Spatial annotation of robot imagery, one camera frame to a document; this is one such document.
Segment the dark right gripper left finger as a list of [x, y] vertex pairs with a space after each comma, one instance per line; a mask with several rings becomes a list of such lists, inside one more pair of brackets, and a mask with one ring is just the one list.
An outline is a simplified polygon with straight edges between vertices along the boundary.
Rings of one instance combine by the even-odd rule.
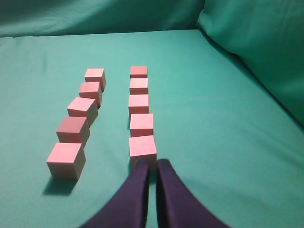
[[149, 200], [150, 170], [139, 160], [112, 198], [82, 228], [144, 228]]

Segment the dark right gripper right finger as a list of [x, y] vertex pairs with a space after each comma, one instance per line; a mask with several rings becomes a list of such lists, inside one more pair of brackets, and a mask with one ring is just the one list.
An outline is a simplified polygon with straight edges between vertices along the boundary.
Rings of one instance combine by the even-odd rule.
[[227, 228], [191, 193], [168, 159], [157, 161], [157, 220], [160, 228]]

